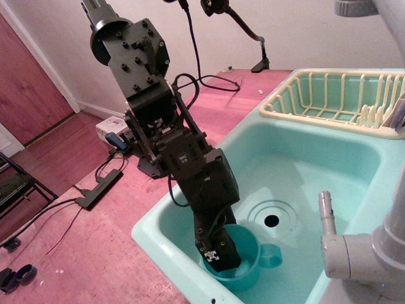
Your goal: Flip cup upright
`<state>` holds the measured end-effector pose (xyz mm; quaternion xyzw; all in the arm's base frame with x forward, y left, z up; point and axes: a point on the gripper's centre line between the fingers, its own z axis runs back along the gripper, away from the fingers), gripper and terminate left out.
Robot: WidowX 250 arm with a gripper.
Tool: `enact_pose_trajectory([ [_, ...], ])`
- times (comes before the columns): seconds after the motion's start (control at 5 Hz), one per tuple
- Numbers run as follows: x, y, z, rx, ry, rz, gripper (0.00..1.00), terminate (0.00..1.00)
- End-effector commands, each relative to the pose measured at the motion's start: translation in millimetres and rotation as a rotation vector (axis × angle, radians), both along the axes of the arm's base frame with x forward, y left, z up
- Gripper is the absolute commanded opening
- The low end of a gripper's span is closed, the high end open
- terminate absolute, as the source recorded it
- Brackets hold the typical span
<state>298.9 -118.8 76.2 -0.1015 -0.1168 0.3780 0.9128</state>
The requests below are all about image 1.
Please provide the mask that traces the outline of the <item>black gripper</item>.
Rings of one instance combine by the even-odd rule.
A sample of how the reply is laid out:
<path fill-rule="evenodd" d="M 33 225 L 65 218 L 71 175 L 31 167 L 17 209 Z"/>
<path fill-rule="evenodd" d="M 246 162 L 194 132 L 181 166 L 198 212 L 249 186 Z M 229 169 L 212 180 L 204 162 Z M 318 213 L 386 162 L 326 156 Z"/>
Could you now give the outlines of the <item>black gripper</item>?
<path fill-rule="evenodd" d="M 189 130 L 174 130 L 156 143 L 168 171 L 194 212 L 195 245 L 215 272 L 236 269 L 242 259 L 225 225 L 235 224 L 230 205 L 239 188 L 222 149 L 199 142 Z"/>

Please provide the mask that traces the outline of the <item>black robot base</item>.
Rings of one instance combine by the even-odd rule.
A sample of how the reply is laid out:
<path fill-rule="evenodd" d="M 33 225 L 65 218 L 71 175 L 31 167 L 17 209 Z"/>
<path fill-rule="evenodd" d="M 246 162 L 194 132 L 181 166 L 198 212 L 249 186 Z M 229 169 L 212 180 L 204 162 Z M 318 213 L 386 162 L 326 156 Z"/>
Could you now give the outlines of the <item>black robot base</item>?
<path fill-rule="evenodd" d="M 164 177 L 164 175 L 162 175 L 162 173 L 147 159 L 145 152 L 143 152 L 138 140 L 136 140 L 134 136 L 129 138 L 128 133 L 122 133 L 120 134 L 120 138 L 127 146 L 125 152 L 135 155 L 139 159 L 137 168 L 142 173 L 146 174 L 152 179 L 160 179 Z"/>

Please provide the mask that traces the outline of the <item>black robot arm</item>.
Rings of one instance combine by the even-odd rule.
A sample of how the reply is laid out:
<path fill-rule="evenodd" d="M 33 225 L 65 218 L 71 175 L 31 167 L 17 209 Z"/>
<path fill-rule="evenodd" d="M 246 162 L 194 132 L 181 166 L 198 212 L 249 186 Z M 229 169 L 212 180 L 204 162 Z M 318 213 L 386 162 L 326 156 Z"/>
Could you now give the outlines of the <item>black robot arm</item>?
<path fill-rule="evenodd" d="M 206 141 L 176 84 L 166 81 L 166 44 L 151 21 L 121 18 L 105 1 L 83 1 L 90 45 L 110 68 L 128 108 L 125 121 L 135 137 L 138 168 L 152 178 L 177 182 L 194 214 L 195 244 L 217 272 L 235 269 L 241 258 L 228 232 L 239 189 L 224 152 Z"/>

